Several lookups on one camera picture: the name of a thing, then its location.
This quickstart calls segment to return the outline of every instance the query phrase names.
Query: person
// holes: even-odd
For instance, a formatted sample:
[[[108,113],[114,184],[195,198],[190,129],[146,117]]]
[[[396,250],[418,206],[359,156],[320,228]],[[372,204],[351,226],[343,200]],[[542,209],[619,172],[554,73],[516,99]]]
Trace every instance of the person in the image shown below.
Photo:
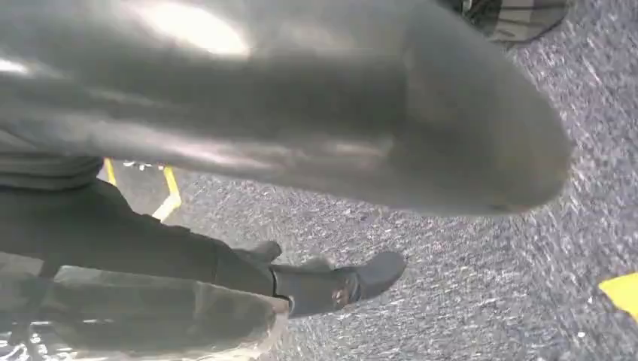
[[[105,156],[438,215],[526,211],[567,179],[545,97],[433,2],[34,0],[0,32],[0,335],[33,357],[36,329],[60,353],[234,348],[277,300],[334,312],[406,269],[161,224],[96,178]]]

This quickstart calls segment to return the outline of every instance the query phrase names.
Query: yellow floor marking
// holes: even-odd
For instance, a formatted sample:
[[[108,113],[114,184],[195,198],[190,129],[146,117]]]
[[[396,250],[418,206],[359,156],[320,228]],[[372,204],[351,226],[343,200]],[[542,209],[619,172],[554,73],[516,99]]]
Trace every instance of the yellow floor marking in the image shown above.
[[[598,287],[614,302],[638,321],[638,273],[607,280]]]
[[[170,167],[164,168],[164,178],[169,186],[169,196],[164,200],[162,205],[153,213],[153,217],[160,222],[164,222],[166,218],[181,206],[181,197],[179,194],[178,183],[175,181],[175,175]]]
[[[113,170],[113,163],[109,158],[104,158],[104,166],[106,167],[106,175],[108,182],[117,187],[117,181],[115,180],[115,170]]]

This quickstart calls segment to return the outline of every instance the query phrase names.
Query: gray carpet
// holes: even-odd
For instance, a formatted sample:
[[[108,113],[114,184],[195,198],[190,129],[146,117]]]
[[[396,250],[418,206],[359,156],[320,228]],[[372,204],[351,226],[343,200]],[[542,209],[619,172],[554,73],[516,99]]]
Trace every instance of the gray carpet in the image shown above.
[[[409,255],[380,299],[291,323],[271,360],[636,360],[638,324],[597,285],[638,272],[638,2],[582,0],[512,52],[560,110],[573,182],[525,217],[432,218],[327,196],[178,172],[170,219],[284,262]]]

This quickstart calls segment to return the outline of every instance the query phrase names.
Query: shiny leather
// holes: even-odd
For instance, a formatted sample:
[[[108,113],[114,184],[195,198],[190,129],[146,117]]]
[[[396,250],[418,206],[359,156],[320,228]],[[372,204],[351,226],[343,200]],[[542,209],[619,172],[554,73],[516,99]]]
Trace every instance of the shiny leather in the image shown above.
[[[7,0],[0,34],[25,151],[432,214],[524,211],[567,178],[547,100],[432,1]]]
[[[334,270],[325,260],[313,263],[271,266],[275,295],[290,301],[291,318],[335,312],[378,297],[401,278],[407,266],[405,258],[395,252],[382,252],[363,265]]]

